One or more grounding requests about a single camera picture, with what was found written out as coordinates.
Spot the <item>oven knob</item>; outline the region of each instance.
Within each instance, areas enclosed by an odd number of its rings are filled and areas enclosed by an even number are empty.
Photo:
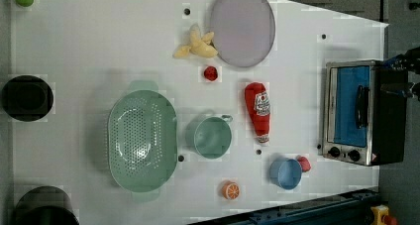
[[[351,152],[348,153],[348,155],[353,162],[357,162],[358,160],[361,159],[361,154],[356,150],[352,150]]]
[[[340,149],[333,147],[330,149],[330,151],[328,151],[328,153],[334,158],[337,158],[340,155]]]

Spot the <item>green colander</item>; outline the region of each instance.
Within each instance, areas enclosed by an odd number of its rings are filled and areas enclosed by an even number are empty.
[[[176,114],[170,102],[152,90],[120,99],[108,122],[109,165],[114,179],[133,192],[161,187],[177,162]]]

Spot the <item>orange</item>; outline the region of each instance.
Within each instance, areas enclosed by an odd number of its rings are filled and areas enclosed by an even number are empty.
[[[229,200],[237,198],[240,194],[239,187],[235,182],[228,181],[222,188],[223,196]]]

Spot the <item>ketchup label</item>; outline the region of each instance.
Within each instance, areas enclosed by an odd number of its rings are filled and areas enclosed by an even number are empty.
[[[256,95],[256,103],[254,104],[254,110],[259,116],[265,116],[269,114],[269,100],[266,91]]]

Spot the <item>black pot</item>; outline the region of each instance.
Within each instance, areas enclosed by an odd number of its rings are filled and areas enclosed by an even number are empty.
[[[70,198],[57,187],[42,186],[26,193],[16,205],[13,225],[78,225]]]
[[[12,118],[32,122],[43,118],[53,108],[53,91],[42,79],[22,75],[6,83],[1,103]]]

